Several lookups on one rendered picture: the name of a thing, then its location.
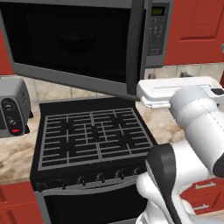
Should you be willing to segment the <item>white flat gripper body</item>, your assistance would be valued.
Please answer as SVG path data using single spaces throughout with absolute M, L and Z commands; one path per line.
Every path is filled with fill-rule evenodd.
M 223 87 L 209 76 L 140 80 L 136 92 L 145 107 L 164 109 L 171 106 L 170 99 L 178 90 L 191 86 L 203 88 L 209 97 L 223 107 Z

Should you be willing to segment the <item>microwave door with dark glass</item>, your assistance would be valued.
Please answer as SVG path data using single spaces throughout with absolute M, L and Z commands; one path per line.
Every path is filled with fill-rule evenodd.
M 0 25 L 16 74 L 135 99 L 144 42 L 144 0 L 0 0 Z M 72 55 L 62 33 L 89 32 L 94 48 Z

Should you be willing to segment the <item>grey microwave oven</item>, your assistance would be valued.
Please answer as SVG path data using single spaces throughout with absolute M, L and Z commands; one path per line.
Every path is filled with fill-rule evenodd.
M 145 0 L 145 25 L 140 78 L 146 69 L 165 64 L 174 0 Z

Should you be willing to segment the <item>dark bowl with food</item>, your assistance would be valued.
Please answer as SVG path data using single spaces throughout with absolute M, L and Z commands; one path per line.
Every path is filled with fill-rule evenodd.
M 82 55 L 95 47 L 97 36 L 89 32 L 76 31 L 73 33 L 62 33 L 58 36 L 61 48 L 72 55 Z

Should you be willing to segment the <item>black stove with grey grates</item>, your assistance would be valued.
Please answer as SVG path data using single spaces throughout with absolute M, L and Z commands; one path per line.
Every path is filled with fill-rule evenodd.
M 40 106 L 38 137 L 31 165 L 31 185 L 46 183 L 46 190 L 60 187 L 58 179 L 68 186 L 98 182 L 103 172 L 107 179 L 138 176 L 156 140 L 139 115 L 136 104 L 116 97 L 46 102 Z

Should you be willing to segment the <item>red drawer front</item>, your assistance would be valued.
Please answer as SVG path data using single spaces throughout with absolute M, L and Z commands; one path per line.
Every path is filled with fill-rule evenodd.
M 206 185 L 210 182 L 214 182 L 216 186 L 205 189 L 195 189 L 195 185 Z M 209 180 L 204 180 L 193 184 L 188 189 L 184 190 L 180 194 L 180 197 L 184 200 L 187 200 L 188 202 L 210 198 L 213 197 L 216 192 L 219 192 L 223 186 L 224 178 L 210 178 Z
M 203 204 L 209 205 L 209 208 L 207 209 L 194 211 L 197 215 L 223 210 L 224 209 L 224 192 L 216 192 L 213 195 L 213 197 L 193 201 L 193 202 L 190 202 L 190 204 L 192 205 L 192 208 L 200 207 Z

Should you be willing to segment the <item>black oven door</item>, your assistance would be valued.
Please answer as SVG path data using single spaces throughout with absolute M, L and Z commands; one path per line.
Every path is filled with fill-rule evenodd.
M 44 224 L 135 224 L 147 199 L 136 181 L 98 187 L 67 186 L 35 192 Z

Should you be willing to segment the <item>grey toaster with black dials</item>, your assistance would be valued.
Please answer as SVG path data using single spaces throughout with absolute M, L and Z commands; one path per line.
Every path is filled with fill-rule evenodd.
M 28 134 L 30 118 L 33 113 L 24 80 L 0 79 L 0 138 Z

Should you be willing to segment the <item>red base cupboard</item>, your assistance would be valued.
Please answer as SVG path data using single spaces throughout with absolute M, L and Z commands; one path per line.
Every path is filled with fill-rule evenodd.
M 0 224 L 44 224 L 30 182 L 0 185 Z

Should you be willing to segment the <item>red wall cupboard door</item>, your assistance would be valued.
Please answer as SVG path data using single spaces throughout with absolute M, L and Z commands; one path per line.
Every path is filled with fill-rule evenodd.
M 174 0 L 164 63 L 224 61 L 224 0 Z
M 0 28 L 0 74 L 1 75 L 13 74 L 1 28 Z

